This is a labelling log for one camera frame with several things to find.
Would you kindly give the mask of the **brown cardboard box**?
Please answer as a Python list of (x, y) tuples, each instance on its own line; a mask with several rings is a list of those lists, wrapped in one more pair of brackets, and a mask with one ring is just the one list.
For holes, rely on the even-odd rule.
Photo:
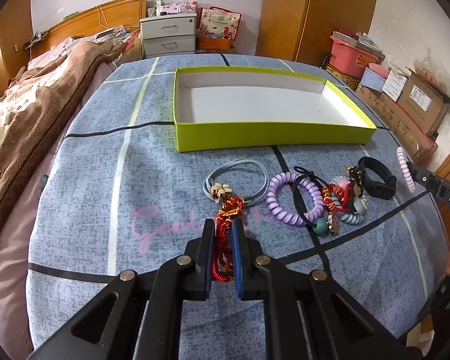
[(432, 137), (450, 110), (450, 97), (410, 71), (397, 104), (423, 134)]

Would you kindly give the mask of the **pink plastic tub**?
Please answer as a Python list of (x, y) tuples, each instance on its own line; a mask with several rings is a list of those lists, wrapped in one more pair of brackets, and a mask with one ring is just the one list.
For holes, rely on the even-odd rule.
[(363, 49), (342, 41), (334, 36), (329, 64), (347, 76), (361, 78), (370, 63), (379, 63), (379, 58)]

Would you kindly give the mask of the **red white gift bag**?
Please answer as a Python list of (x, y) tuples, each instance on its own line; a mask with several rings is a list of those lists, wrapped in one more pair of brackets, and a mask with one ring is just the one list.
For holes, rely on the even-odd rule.
[(241, 13), (220, 7), (201, 8), (198, 33), (215, 35), (235, 41), (241, 23)]

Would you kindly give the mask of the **light blue storage box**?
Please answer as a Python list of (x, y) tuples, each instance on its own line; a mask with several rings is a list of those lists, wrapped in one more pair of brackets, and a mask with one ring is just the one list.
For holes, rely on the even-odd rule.
[(381, 92), (388, 78), (389, 70), (380, 64), (369, 63), (365, 68), (360, 86)]

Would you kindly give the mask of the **wooden headboard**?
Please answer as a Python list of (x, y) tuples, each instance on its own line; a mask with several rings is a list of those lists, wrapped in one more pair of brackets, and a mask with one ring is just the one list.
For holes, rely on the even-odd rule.
[(89, 37), (113, 27), (137, 30), (145, 18), (147, 0), (113, 0), (71, 15), (43, 32), (43, 39), (31, 47), (37, 57), (69, 37)]

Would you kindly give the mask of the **blue patterned bed sheet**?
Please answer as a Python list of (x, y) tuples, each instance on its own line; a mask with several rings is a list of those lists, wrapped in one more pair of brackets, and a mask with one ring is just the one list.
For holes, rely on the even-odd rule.
[(302, 166), (331, 180), (363, 155), (397, 173), (396, 142), (379, 130), (364, 145), (259, 147), (182, 154), (172, 123), (179, 67), (277, 68), (322, 76), (301, 63), (249, 56), (184, 55), (120, 67), (65, 134), (40, 198), (29, 248), (26, 302), (34, 346), (124, 270), (151, 272), (218, 221), (226, 242), (238, 215), (264, 252), (309, 272), (329, 262), (332, 276), (391, 333), (417, 320), (441, 275), (447, 243), (431, 197), (370, 198), (367, 217), (322, 240), (279, 221), (265, 202), (246, 205), (264, 182)]

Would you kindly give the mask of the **grey drawer cabinet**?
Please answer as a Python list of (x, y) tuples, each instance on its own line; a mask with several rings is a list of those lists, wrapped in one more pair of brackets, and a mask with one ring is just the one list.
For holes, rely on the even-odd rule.
[(146, 58), (196, 50), (196, 13), (150, 16), (139, 21)]

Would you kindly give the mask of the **orange box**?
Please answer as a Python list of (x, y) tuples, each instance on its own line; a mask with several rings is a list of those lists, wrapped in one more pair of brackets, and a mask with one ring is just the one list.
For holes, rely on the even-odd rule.
[(232, 39), (222, 37), (198, 37), (198, 45), (201, 50), (230, 50), (233, 46)]

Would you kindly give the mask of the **pink items on cabinet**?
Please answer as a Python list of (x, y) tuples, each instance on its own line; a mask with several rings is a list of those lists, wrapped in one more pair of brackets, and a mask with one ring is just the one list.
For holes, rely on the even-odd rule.
[(175, 3), (165, 3), (162, 0), (156, 0), (153, 7), (147, 9), (147, 17), (150, 16), (169, 16), (184, 13), (196, 13), (197, 1), (182, 1)]

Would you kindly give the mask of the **wooden wardrobe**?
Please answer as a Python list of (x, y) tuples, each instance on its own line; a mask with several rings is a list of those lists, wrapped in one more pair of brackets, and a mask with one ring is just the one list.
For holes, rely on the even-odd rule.
[(369, 31), (376, 0), (263, 0), (255, 54), (320, 66), (331, 35)]

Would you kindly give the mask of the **black smart band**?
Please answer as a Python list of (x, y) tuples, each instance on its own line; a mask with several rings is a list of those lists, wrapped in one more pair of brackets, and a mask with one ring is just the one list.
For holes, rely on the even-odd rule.
[(362, 172), (362, 186), (372, 197), (391, 200), (397, 191), (396, 176), (376, 158), (362, 157), (358, 161)]

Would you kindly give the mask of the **green shallow cardboard box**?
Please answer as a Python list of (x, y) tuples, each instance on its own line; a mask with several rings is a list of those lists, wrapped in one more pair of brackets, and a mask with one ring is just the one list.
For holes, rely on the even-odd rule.
[(376, 125), (331, 80), (260, 67), (181, 67), (173, 116), (179, 152), (366, 144)]

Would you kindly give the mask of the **brown fleece blanket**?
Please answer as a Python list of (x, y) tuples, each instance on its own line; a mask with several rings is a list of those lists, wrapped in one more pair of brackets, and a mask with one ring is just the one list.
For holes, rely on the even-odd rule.
[(0, 98), (0, 234), (98, 67), (125, 46), (118, 39), (79, 39), (47, 65), (24, 72)]

